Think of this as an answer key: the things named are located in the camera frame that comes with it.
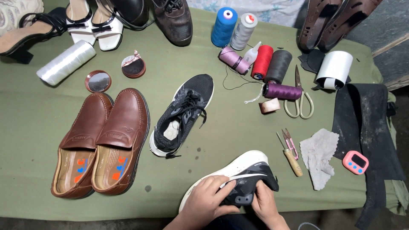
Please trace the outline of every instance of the wooden awl handle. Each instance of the wooden awl handle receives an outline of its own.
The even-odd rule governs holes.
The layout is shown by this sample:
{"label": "wooden awl handle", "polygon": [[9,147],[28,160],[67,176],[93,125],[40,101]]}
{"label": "wooden awl handle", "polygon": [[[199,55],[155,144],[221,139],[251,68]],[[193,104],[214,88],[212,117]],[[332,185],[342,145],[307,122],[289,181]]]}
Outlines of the wooden awl handle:
{"label": "wooden awl handle", "polygon": [[284,149],[283,150],[284,155],[287,157],[288,162],[291,165],[292,170],[294,171],[296,176],[302,176],[303,171],[301,171],[300,166],[298,165],[298,162],[295,160],[291,149]]}

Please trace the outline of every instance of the pink timer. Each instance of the pink timer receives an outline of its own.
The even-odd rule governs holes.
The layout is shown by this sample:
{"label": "pink timer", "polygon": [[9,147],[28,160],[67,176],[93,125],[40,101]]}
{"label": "pink timer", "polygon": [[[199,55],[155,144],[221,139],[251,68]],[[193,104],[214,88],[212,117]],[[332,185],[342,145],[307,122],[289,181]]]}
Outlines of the pink timer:
{"label": "pink timer", "polygon": [[369,161],[364,155],[355,150],[351,150],[346,153],[342,164],[351,172],[361,175],[368,168]]}

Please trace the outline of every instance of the black sneaker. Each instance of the black sneaker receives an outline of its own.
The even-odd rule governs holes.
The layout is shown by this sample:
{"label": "black sneaker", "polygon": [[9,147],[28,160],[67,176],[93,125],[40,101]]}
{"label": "black sneaker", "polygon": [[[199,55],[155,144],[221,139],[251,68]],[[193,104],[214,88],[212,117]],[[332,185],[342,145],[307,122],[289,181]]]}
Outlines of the black sneaker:
{"label": "black sneaker", "polygon": [[267,156],[261,151],[251,150],[243,153],[226,167],[194,183],[184,195],[179,212],[182,211],[195,186],[206,177],[214,175],[223,175],[229,177],[230,180],[236,180],[236,186],[220,205],[251,205],[256,191],[256,183],[259,180],[262,180],[271,190],[276,192],[279,190],[277,180],[274,178],[270,166],[268,166]]}
{"label": "black sneaker", "polygon": [[173,158],[193,124],[203,112],[213,96],[214,83],[207,74],[196,75],[183,83],[173,96],[172,103],[157,122],[149,145],[158,156]]}

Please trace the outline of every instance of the red thread spool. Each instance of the red thread spool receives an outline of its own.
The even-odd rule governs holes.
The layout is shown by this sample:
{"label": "red thread spool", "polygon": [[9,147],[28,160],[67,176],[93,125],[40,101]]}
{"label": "red thread spool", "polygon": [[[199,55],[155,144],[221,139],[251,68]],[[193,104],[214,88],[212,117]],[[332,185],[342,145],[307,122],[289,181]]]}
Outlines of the red thread spool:
{"label": "red thread spool", "polygon": [[252,69],[254,79],[263,80],[265,78],[273,52],[273,48],[269,45],[262,45],[258,48],[258,55]]}

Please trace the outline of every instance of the purple thread spool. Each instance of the purple thread spool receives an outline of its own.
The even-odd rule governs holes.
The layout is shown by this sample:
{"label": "purple thread spool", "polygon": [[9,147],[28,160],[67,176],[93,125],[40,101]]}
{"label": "purple thread spool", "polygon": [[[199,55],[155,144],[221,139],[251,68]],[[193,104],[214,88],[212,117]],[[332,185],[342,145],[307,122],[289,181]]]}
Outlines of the purple thread spool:
{"label": "purple thread spool", "polygon": [[263,96],[266,98],[279,98],[286,100],[297,100],[301,97],[300,87],[286,86],[268,82],[263,86]]}
{"label": "purple thread spool", "polygon": [[219,59],[236,70],[239,74],[247,74],[250,64],[243,60],[232,48],[225,46],[219,53]]}

